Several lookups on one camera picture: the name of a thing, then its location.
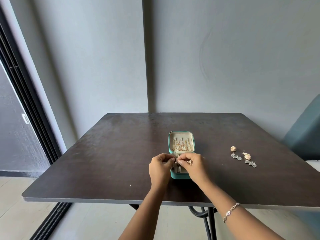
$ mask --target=silver bracelet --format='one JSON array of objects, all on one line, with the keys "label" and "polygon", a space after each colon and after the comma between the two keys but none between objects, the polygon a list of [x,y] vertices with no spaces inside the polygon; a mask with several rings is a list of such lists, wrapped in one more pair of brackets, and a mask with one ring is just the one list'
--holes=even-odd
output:
[{"label": "silver bracelet", "polygon": [[234,206],[231,207],[229,211],[226,212],[226,216],[223,218],[223,223],[226,223],[227,217],[230,216],[231,211],[234,210],[238,205],[239,203],[235,204]]}]

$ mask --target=jewelry box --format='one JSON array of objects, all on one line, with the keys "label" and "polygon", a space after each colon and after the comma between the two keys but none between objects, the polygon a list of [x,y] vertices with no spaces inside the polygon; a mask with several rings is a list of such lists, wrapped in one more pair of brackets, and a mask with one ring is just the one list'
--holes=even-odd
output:
[{"label": "jewelry box", "polygon": [[[193,134],[189,131],[171,131],[168,138],[168,146],[170,154],[178,158],[185,152],[195,151],[195,140]],[[174,163],[170,170],[173,179],[190,179],[188,172],[179,164]]]}]

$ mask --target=person's right arm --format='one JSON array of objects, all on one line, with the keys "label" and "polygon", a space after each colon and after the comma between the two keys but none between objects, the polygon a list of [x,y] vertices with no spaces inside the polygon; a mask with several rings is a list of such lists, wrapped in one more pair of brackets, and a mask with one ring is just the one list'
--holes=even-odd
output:
[{"label": "person's right arm", "polygon": [[[192,166],[186,162],[189,159],[192,160]],[[210,181],[204,167],[204,158],[196,153],[183,153],[177,158],[177,161],[188,171],[190,178],[205,193],[222,218],[224,218],[226,212],[237,202]],[[226,225],[237,240],[283,240],[282,237],[255,218],[241,205],[232,210],[226,219]]]}]

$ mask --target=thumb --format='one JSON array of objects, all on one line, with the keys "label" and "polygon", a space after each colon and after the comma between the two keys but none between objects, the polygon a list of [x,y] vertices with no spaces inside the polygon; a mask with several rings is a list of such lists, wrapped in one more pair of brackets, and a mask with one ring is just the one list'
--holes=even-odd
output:
[{"label": "thumb", "polygon": [[185,160],[178,160],[177,163],[180,164],[182,167],[184,167],[187,171],[189,167],[191,167],[189,163],[187,163]]},{"label": "thumb", "polygon": [[165,163],[165,166],[168,167],[168,168],[172,168],[172,166],[174,165],[174,161],[176,159],[173,157],[173,158],[170,158],[166,163]]}]

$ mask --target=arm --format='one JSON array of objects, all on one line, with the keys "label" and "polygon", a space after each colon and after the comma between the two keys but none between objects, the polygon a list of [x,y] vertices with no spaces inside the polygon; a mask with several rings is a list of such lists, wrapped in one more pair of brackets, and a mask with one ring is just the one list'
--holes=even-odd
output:
[{"label": "arm", "polygon": [[[185,161],[189,159],[193,161],[192,166]],[[190,178],[210,199],[223,218],[237,202],[210,181],[203,165],[204,158],[200,154],[184,153],[177,160],[188,171]],[[240,205],[227,217],[226,225],[237,240],[284,240]]]},{"label": "arm", "polygon": [[149,164],[151,189],[119,237],[119,240],[153,239],[160,205],[170,180],[170,169],[174,161],[174,156],[166,153],[152,158]]}]

